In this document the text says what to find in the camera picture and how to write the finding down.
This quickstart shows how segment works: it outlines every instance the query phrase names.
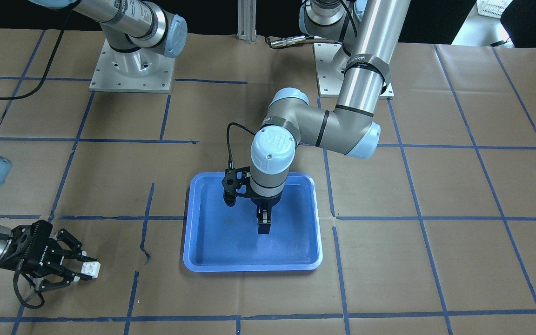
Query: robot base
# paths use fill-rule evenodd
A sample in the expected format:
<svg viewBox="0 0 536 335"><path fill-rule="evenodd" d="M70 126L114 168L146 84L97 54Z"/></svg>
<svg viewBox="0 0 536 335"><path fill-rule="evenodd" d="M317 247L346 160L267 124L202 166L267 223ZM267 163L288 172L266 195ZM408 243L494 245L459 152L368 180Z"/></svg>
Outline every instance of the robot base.
<svg viewBox="0 0 536 335"><path fill-rule="evenodd" d="M153 53L141 49L141 53ZM115 68L116 61L109 43L100 51L100 57L90 83L91 91L170 93L173 82L175 59L159 56L152 71L143 76L125 76Z"/></svg>
<svg viewBox="0 0 536 335"><path fill-rule="evenodd" d="M342 79L334 74L332 69L332 59L341 45L336 43L314 43L313 50L315 56L315 71L317 73L317 83L322 98L337 98L342 86ZM380 99L394 98L392 84L380 95Z"/></svg>

